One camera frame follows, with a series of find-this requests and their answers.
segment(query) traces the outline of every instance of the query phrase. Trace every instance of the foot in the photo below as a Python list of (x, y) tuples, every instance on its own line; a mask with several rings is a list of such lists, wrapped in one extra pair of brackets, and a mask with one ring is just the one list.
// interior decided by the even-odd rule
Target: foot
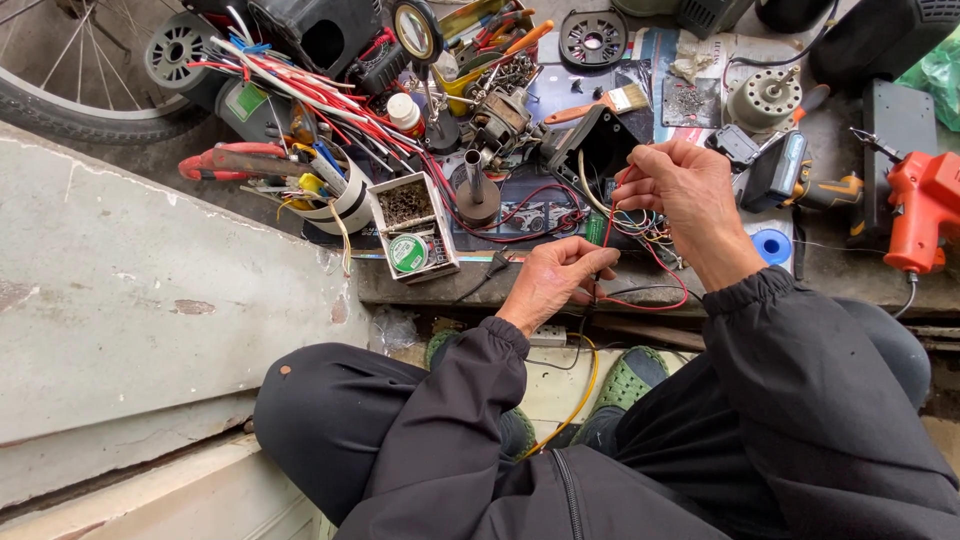
[[(430, 371), (440, 365), (446, 350), (460, 333), (455, 330), (438, 331), (426, 346), (425, 363)], [(534, 425), (517, 407), (500, 416), (500, 448), (514, 461), (520, 461), (537, 444)]]
[(570, 444), (586, 444), (606, 455), (615, 453), (613, 432), (620, 418), (668, 375), (660, 353), (649, 347), (634, 347), (620, 355), (600, 388), (593, 410)]

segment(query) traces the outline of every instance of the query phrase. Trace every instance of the person's left hand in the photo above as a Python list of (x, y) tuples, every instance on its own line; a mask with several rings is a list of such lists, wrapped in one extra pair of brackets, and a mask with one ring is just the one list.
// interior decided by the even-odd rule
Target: person's left hand
[(593, 280), (613, 280), (611, 266), (620, 258), (620, 250), (601, 248), (581, 236), (570, 236), (534, 248), (517, 276), (497, 317), (513, 323), (530, 337), (537, 327), (560, 310), (567, 301), (589, 304), (604, 298), (603, 288)]

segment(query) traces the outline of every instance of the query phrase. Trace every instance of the black jacket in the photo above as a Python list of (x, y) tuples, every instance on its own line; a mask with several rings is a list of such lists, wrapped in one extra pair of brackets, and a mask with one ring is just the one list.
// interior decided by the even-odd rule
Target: black jacket
[[(705, 355), (795, 537), (960, 538), (956, 477), (905, 396), (889, 398), (897, 382), (846, 311), (773, 268), (705, 306)], [(583, 446), (498, 480), (497, 419), (523, 397), (529, 350), (495, 317), (464, 332), (396, 418), (337, 538), (727, 538), (696, 504)]]

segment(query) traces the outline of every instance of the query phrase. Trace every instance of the power strip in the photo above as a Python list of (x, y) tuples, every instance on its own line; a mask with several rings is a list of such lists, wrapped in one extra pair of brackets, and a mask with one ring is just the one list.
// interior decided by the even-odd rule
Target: power strip
[(530, 334), (530, 344), (540, 347), (565, 347), (566, 327), (559, 325), (541, 325)]

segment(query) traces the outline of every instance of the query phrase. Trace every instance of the jacket sleeve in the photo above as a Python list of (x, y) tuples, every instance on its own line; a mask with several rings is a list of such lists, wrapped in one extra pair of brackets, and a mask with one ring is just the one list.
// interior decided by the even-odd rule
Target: jacket sleeve
[(798, 538), (957, 538), (957, 478), (873, 342), (767, 268), (707, 295), (707, 350)]
[(387, 432), (337, 538), (469, 538), (490, 505), (497, 422), (523, 398), (530, 344), (496, 317), (455, 339)]

